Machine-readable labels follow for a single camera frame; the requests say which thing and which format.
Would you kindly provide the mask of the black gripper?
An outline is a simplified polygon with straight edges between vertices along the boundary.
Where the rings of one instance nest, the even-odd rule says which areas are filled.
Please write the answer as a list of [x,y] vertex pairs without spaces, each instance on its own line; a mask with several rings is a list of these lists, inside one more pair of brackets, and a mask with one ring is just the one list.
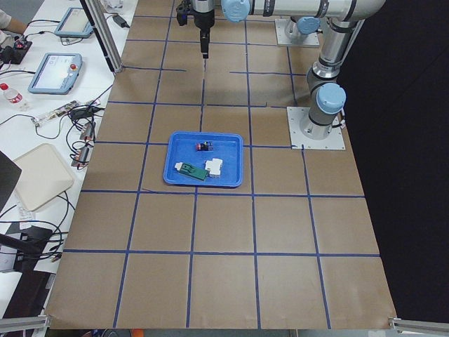
[[192,0],[194,24],[200,31],[200,45],[203,59],[209,58],[210,29],[215,24],[215,3],[213,0]]

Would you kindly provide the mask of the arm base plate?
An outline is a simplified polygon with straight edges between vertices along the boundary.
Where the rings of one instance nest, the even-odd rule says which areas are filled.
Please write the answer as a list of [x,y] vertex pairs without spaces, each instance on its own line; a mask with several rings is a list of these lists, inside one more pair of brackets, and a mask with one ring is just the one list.
[[290,146],[296,150],[346,150],[340,120],[319,126],[309,118],[309,107],[287,107]]
[[275,19],[277,45],[318,48],[317,31],[320,26],[321,21],[314,17]]

